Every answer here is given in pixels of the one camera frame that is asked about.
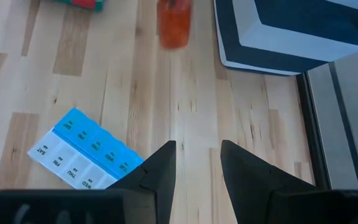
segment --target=red and green object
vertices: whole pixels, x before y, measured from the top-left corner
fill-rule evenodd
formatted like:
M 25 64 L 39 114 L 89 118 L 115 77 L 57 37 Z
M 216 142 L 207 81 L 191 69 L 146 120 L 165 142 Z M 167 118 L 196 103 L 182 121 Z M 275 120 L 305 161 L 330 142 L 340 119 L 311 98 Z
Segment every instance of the red and green object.
M 72 4 L 75 6 L 84 7 L 87 9 L 93 9 L 100 11 L 103 9 L 104 0 L 57 0 L 60 2 Z

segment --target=orange container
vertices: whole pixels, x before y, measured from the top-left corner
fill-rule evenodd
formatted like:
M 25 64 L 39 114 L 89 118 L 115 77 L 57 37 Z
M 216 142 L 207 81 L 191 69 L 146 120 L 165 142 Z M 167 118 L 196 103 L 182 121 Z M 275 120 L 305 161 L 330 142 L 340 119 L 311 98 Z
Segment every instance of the orange container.
M 186 46 L 190 33 L 191 0 L 159 0 L 160 44 L 166 49 Z

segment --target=orange bottle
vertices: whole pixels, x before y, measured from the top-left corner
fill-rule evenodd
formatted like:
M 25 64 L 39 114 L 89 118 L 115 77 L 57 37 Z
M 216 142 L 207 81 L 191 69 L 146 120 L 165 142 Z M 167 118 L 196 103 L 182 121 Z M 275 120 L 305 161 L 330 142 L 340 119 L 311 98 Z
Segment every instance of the orange bottle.
M 159 0 L 160 44 L 166 49 L 186 46 L 190 33 L 191 0 Z

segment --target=wooden floor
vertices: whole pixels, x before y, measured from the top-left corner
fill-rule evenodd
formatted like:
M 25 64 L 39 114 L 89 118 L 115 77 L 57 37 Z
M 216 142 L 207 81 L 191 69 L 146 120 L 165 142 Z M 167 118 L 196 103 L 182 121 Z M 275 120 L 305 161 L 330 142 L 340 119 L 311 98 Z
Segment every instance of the wooden floor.
M 70 188 L 26 152 L 72 107 L 143 158 L 177 141 L 172 223 L 235 223 L 222 139 L 313 181 L 295 79 L 225 69 L 211 0 L 194 1 L 188 46 L 162 50 L 156 1 L 0 0 L 0 189 Z

